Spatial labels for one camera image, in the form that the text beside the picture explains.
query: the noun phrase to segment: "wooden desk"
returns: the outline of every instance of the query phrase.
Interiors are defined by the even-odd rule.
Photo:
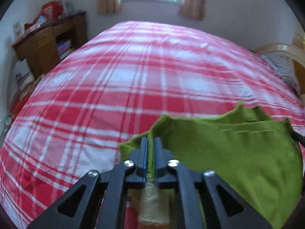
[[[26,59],[35,78],[48,73],[60,63],[57,42],[71,40],[77,49],[88,41],[85,12],[47,21],[12,47],[19,60]]]

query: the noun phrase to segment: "metal screw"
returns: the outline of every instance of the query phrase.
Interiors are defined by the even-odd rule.
[[[170,167],[176,167],[180,164],[179,160],[172,159],[167,162],[167,165]]]
[[[89,177],[96,177],[98,174],[99,174],[99,172],[97,170],[94,170],[94,169],[89,170],[89,172],[88,172]]]
[[[203,173],[206,177],[212,177],[215,175],[215,171],[213,170],[207,170]]]
[[[127,166],[127,167],[131,167],[133,166],[135,163],[132,161],[132,160],[126,160],[124,162],[124,165]]]

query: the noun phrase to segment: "red plaid bedsheet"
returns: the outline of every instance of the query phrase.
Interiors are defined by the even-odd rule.
[[[48,73],[16,118],[0,149],[0,203],[26,228],[87,171],[112,169],[118,144],[161,114],[216,116],[238,101],[305,135],[299,100],[255,54],[190,28],[117,24]],[[125,227],[136,225],[128,203]]]

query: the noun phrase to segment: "plaid blanket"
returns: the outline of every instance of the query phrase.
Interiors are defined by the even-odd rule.
[[[301,103],[259,56],[190,28],[117,24],[48,73],[25,104],[0,149],[0,203],[26,228],[87,171],[112,169],[118,144],[160,115],[204,118],[238,101],[288,117],[305,135]],[[136,218],[128,202],[125,228]]]

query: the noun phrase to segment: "gray pillow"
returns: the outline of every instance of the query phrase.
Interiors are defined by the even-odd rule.
[[[260,56],[277,73],[280,78],[290,86],[296,95],[301,95],[301,87],[293,71],[292,61],[283,55],[277,53],[266,53]]]

